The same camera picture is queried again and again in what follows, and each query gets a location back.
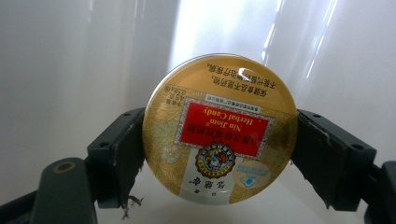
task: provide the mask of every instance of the white wall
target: white wall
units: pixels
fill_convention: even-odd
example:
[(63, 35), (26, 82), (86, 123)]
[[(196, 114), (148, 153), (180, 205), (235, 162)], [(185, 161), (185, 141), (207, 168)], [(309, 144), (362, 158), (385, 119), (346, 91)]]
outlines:
[[(299, 108), (375, 147), (376, 164), (396, 160), (394, 11), (390, 0), (1, 1), (0, 204), (36, 189), (53, 161), (85, 158), (168, 71), (207, 53), (267, 65)], [(132, 193), (144, 204), (123, 223), (362, 223), (365, 210), (327, 210), (293, 166), (229, 206), (185, 202), (147, 166)], [(122, 223), (121, 210), (97, 213), (100, 223)]]

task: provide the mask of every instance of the black mechanical part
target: black mechanical part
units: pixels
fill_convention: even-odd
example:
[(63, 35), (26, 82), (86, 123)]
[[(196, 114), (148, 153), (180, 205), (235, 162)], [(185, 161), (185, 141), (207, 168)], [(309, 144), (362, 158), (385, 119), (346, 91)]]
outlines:
[(299, 110), (293, 163), (326, 206), (356, 211), (375, 149), (322, 116)]
[(0, 223), (29, 223), (36, 191), (0, 206)]
[(30, 223), (97, 223), (82, 159), (63, 159), (44, 169)]
[(396, 223), (396, 161), (385, 162), (381, 169), (373, 165), (361, 192), (369, 205), (366, 224)]
[(120, 115), (89, 146), (86, 159), (92, 193), (100, 208), (119, 208), (145, 159), (142, 123), (145, 108)]
[(375, 149), (321, 115), (299, 110), (291, 156), (318, 196), (337, 211), (367, 202), (365, 223), (396, 224), (396, 161), (373, 164)]

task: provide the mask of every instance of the gold tin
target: gold tin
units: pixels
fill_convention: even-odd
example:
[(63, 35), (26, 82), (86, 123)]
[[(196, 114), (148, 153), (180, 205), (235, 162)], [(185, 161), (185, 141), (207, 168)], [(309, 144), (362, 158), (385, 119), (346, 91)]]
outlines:
[(179, 197), (238, 203), (268, 187), (290, 160), (297, 110), (272, 71), (212, 54), (183, 63), (152, 94), (143, 122), (148, 166)]

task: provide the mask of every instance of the round logo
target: round logo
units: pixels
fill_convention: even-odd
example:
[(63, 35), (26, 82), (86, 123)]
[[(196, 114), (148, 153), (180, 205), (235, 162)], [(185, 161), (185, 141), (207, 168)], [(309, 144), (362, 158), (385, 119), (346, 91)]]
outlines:
[(208, 178), (220, 178), (231, 172), (235, 165), (235, 155), (229, 146), (213, 143), (205, 146), (196, 155), (197, 170)]

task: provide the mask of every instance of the round tin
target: round tin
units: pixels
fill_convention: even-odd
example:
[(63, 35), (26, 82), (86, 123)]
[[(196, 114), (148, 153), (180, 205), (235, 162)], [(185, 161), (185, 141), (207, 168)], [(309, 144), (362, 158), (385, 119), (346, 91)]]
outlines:
[(268, 187), (290, 160), (297, 110), (272, 71), (212, 54), (183, 63), (152, 94), (143, 122), (148, 166), (179, 197), (241, 202)]

